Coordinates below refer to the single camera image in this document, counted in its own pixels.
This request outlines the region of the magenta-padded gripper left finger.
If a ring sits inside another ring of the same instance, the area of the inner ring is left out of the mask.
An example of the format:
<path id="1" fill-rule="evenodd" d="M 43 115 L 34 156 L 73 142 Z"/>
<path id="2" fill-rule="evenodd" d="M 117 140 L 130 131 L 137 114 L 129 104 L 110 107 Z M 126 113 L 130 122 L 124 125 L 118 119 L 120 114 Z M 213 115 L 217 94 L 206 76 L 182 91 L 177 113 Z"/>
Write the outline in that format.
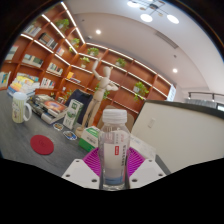
<path id="1" fill-rule="evenodd" d="M 93 149 L 83 159 L 74 159 L 62 177 L 81 187 L 98 189 L 101 177 L 98 149 Z"/>

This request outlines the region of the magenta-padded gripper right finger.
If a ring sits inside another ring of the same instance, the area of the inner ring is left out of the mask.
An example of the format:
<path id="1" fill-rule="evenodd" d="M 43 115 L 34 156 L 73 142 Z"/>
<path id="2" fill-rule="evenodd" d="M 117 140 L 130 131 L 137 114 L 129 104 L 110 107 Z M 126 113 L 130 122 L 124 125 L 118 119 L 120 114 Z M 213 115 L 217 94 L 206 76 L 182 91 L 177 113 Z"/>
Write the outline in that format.
<path id="1" fill-rule="evenodd" d="M 140 188 L 166 176 L 153 159 L 145 159 L 138 151 L 130 148 L 127 156 L 129 188 Z"/>

